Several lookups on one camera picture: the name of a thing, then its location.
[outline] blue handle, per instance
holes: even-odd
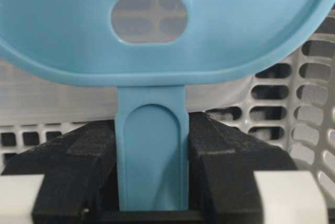
[[[118,87],[118,104],[120,210],[186,210],[189,122],[185,87]]]

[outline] square hole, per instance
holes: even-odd
[[[52,140],[58,136],[62,135],[60,131],[48,131],[47,132],[47,141]]]
[[[15,152],[5,153],[4,154],[4,163],[7,165],[9,163],[9,160],[16,155]]]
[[[40,143],[40,138],[38,133],[35,131],[24,132],[23,133],[23,143],[25,145],[38,145]]]
[[[16,137],[13,132],[1,133],[1,145],[3,147],[14,147],[16,146]]]

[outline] oval hole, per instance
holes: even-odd
[[[335,147],[335,130],[333,129],[328,132],[328,142]]]
[[[319,131],[306,125],[299,125],[292,130],[292,138],[317,145],[319,142]]]
[[[325,165],[335,173],[335,156],[331,152],[325,151],[323,153],[323,161]]]
[[[300,143],[291,146],[289,154],[292,159],[306,162],[309,165],[314,163],[314,151]]]
[[[257,85],[251,91],[254,99],[285,99],[288,88],[285,85]]]
[[[315,33],[324,33],[324,34],[335,34],[335,19],[332,17],[327,17]]]
[[[291,74],[291,67],[287,63],[278,63],[274,66],[259,72],[256,77],[259,79],[284,79]]]
[[[324,105],[327,101],[328,91],[318,85],[302,85],[297,90],[297,97],[305,103]]]
[[[319,173],[319,181],[321,186],[329,194],[329,196],[335,200],[335,183],[334,181],[324,172]]]
[[[294,117],[300,121],[321,125],[323,121],[323,110],[314,106],[299,106],[294,111]]]
[[[305,63],[299,69],[299,74],[305,79],[330,80],[331,67],[321,63]]]
[[[282,106],[256,106],[249,115],[254,121],[281,120],[286,116],[286,109]]]
[[[279,126],[253,127],[248,134],[264,141],[278,140],[283,137],[284,130]]]
[[[216,121],[234,121],[242,116],[242,110],[237,106],[212,109],[206,113]]]
[[[333,58],[335,54],[335,43],[328,41],[307,41],[301,51],[306,56]]]
[[[187,11],[180,0],[119,0],[111,23],[125,42],[170,42],[184,32]]]

